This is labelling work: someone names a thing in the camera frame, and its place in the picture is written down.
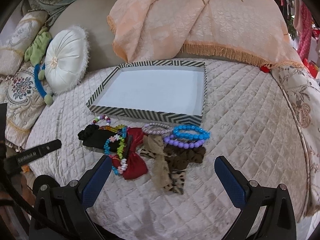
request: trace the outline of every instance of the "bed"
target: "bed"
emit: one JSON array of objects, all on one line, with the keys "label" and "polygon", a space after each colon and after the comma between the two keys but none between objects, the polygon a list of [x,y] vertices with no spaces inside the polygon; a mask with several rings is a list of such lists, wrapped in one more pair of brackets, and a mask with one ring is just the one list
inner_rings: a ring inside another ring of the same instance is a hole
[{"label": "bed", "polygon": [[[278,81],[258,67],[214,59],[204,61],[208,93],[202,127],[211,132],[202,164],[189,164],[184,195],[157,191],[149,173],[135,180],[110,174],[95,205],[93,221],[124,239],[221,239],[239,213],[217,178],[213,162],[224,155],[247,179],[287,185],[296,221],[308,199],[308,155],[301,130]],[[36,121],[27,148],[59,138],[61,149],[30,163],[64,186],[79,179],[102,155],[82,146],[77,134],[94,114],[85,102],[113,68],[87,73],[74,90],[58,95]],[[111,125],[142,126],[146,120],[111,116]],[[258,222],[252,228],[257,229]]]}]

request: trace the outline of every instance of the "screw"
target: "screw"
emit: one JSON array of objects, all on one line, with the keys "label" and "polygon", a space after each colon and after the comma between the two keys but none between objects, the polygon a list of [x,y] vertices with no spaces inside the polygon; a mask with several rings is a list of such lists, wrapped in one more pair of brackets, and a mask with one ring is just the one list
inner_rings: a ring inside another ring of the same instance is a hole
[{"label": "screw", "polygon": [[44,191],[44,190],[46,190],[47,188],[48,188],[48,186],[47,186],[46,184],[44,184],[44,185],[42,185],[42,186],[40,187],[40,190]]},{"label": "screw", "polygon": [[252,187],[257,187],[258,186],[258,182],[256,182],[255,180],[250,180],[250,185],[252,186]]},{"label": "screw", "polygon": [[71,187],[77,186],[77,184],[78,184],[78,181],[77,181],[76,179],[74,179],[74,180],[72,180],[72,181],[69,182],[69,185],[70,185]]},{"label": "screw", "polygon": [[280,189],[287,190],[287,186],[285,184],[280,184]]}]

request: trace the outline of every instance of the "bead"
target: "bead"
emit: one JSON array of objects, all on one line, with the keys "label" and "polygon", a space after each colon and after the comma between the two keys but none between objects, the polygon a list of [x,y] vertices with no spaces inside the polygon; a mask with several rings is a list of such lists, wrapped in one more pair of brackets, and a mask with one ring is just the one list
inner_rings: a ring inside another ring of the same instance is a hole
[{"label": "bead", "polygon": [[163,141],[164,141],[165,143],[168,143],[168,142],[170,141],[170,138],[169,138],[168,136],[166,136],[166,137],[164,137]]}]

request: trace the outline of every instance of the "black cable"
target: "black cable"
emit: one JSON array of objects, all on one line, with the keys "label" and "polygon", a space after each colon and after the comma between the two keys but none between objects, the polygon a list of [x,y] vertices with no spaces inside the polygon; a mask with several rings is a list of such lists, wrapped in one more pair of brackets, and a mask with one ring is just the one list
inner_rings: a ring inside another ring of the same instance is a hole
[{"label": "black cable", "polygon": [[0,200],[0,207],[2,206],[14,206],[14,201],[9,199],[1,199]]},{"label": "black cable", "polygon": [[27,201],[25,201],[9,181],[7,174],[3,168],[3,163],[0,163],[0,182],[2,183],[7,193],[12,197],[12,199],[34,219],[38,220],[43,225],[47,226],[51,230],[57,232],[58,234],[64,236],[67,239],[80,239],[77,235],[70,233],[69,231],[65,230],[64,228],[58,226],[56,223],[49,220],[47,217],[35,210]]}]

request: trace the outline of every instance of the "green pom-pom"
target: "green pom-pom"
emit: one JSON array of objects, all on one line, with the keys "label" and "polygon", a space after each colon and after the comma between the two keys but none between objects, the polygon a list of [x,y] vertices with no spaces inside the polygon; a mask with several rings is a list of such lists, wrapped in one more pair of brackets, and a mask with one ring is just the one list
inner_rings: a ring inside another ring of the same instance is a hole
[{"label": "green pom-pom", "polygon": [[52,96],[46,94],[44,96],[44,102],[48,105],[48,106],[51,106],[53,104],[53,98]]},{"label": "green pom-pom", "polygon": [[40,70],[39,74],[38,74],[38,79],[41,81],[41,80],[44,80],[44,69]]}]

